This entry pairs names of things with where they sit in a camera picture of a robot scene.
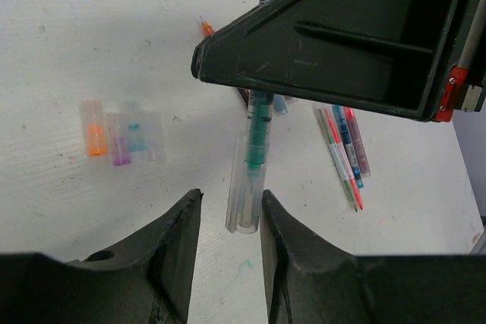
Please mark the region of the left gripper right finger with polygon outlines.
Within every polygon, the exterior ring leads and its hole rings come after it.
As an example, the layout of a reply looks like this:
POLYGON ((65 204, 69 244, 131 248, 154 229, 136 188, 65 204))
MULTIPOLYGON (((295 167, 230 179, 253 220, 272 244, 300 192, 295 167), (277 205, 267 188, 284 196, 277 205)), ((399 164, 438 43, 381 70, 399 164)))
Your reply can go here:
POLYGON ((271 323, 483 323, 482 255, 355 256, 266 190, 260 239, 271 323))

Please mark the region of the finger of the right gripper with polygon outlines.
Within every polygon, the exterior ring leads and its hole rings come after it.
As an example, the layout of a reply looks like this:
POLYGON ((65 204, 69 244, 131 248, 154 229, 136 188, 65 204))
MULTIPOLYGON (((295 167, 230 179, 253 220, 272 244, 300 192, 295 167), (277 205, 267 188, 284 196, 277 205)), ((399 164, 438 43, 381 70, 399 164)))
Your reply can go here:
POLYGON ((449 121, 475 0, 271 0, 194 50, 205 83, 449 121))

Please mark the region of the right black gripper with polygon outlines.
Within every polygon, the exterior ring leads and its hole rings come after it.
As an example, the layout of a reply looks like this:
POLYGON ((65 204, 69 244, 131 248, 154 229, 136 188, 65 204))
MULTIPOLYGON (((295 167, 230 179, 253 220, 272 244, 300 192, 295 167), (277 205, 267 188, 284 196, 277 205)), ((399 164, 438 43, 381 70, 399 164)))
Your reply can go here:
POLYGON ((485 0, 432 0, 440 15, 428 75, 428 120, 479 112, 485 96, 485 0))

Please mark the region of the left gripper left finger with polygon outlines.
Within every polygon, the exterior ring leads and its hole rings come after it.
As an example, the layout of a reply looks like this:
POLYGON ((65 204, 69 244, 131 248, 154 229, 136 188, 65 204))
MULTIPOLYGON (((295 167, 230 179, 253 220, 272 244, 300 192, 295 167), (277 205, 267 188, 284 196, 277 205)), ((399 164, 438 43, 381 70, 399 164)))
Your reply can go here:
POLYGON ((188 191, 166 213, 85 260, 1 255, 3 323, 185 323, 202 196, 188 191))

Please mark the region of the blue gel pen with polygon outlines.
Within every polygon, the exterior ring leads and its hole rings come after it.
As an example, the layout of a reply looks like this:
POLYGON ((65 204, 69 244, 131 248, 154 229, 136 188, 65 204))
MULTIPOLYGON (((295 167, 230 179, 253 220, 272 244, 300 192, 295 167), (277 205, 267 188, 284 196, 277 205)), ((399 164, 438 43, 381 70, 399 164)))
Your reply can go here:
POLYGON ((363 180, 361 178, 361 170, 358 163, 358 157, 355 151, 354 144, 352 142, 352 135, 348 123, 346 121, 344 109, 342 106, 333 105, 332 106, 333 116, 338 124, 339 132, 341 134, 342 143, 346 150, 346 155, 349 159, 349 164, 352 168, 353 175, 357 182, 358 188, 362 189, 364 187, 363 180))

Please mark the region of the red highlighter pen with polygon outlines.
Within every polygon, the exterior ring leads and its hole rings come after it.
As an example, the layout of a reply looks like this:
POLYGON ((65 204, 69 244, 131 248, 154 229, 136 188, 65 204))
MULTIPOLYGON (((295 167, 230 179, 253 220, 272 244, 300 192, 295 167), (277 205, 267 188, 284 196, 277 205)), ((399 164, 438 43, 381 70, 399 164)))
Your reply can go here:
POLYGON ((348 156, 346 155, 346 150, 345 150, 345 147, 344 147, 343 142, 342 142, 341 133, 339 131, 338 124, 335 121, 335 118, 333 116, 333 112, 332 112, 332 109, 331 109, 330 106, 325 106, 324 111, 326 113, 327 120, 328 120, 328 122, 331 126, 334 139, 337 142, 340 157, 341 157, 341 160, 343 160, 344 169, 346 171, 346 177, 348 178, 348 180, 350 181, 350 184, 351 184, 351 191, 352 191, 352 195, 353 195, 353 203, 355 204, 356 209, 363 210, 364 207, 363 207, 361 194, 359 192, 358 184, 355 180, 355 176, 354 176, 354 173, 352 171, 352 167, 349 163, 348 156))

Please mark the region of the green thin pen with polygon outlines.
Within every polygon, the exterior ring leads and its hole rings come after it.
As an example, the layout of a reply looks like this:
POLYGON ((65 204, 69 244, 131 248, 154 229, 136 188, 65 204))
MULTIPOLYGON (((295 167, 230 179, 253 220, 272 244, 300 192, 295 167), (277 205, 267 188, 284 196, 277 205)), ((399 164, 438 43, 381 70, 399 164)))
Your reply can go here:
POLYGON ((342 183, 342 187, 345 192, 346 199, 348 200, 349 204, 353 207, 353 209, 357 212, 359 211, 359 209, 356 209, 356 206, 353 203, 351 184, 348 178, 346 177, 346 171, 344 169, 343 160, 341 160, 337 142, 334 139, 331 126, 327 120, 326 113, 324 111, 325 106, 327 105, 320 104, 320 103, 313 103, 312 109, 314 111, 314 115, 316 116, 317 123, 320 126, 321 133, 323 134, 323 138, 327 144, 328 150, 330 151, 330 155, 333 159, 333 163, 336 167, 336 171, 342 183))

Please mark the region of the dark green pen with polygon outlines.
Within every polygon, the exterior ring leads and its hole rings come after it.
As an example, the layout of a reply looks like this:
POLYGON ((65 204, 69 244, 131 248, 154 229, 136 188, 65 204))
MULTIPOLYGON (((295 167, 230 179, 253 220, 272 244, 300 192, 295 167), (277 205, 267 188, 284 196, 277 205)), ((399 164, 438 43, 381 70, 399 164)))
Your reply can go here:
MULTIPOLYGON (((265 5, 271 0, 259 0, 265 5)), ((251 90, 247 113, 245 164, 247 174, 260 174, 267 159, 267 142, 272 121, 272 93, 251 90)))

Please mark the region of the dark red pen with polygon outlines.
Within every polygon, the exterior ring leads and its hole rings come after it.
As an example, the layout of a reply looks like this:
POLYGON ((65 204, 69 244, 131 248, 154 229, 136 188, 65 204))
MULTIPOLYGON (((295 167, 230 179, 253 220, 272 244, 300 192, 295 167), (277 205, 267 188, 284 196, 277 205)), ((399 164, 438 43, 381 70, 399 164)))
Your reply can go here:
POLYGON ((358 157, 358 165, 361 171, 361 175, 364 177, 371 176, 371 168, 368 162, 368 157, 365 152, 363 139, 361 138, 361 132, 358 127, 358 121, 355 117, 355 113, 349 107, 344 108, 344 114, 346 117, 347 125, 352 137, 352 142, 355 147, 355 152, 358 157))

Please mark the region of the purple red pen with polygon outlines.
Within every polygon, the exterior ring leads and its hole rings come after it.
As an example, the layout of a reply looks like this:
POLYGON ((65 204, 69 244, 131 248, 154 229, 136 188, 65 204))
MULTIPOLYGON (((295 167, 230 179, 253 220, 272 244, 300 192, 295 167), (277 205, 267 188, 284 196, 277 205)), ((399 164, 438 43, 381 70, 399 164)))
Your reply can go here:
POLYGON ((297 99, 297 98, 295 98, 295 97, 290 97, 290 96, 286 96, 286 97, 285 97, 285 99, 286 99, 286 103, 287 103, 287 104, 292 104, 292 103, 295 103, 295 102, 297 102, 297 101, 298 101, 298 99, 297 99))

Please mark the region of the light blue pen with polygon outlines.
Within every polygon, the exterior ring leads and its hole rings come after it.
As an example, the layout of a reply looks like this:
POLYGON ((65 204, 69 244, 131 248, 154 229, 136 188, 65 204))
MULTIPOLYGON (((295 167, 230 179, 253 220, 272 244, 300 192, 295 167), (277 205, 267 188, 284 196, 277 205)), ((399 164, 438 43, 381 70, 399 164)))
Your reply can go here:
POLYGON ((288 107, 285 98, 281 95, 275 95, 273 99, 274 111, 278 116, 286 115, 288 113, 288 107))

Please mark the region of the orange pen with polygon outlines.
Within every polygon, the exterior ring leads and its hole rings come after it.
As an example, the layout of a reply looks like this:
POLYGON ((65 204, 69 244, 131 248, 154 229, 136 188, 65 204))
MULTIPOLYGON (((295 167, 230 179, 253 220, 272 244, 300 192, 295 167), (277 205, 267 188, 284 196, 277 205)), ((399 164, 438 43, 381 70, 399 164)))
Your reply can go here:
POLYGON ((200 17, 200 27, 204 37, 210 37, 215 33, 212 25, 202 17, 200 17))

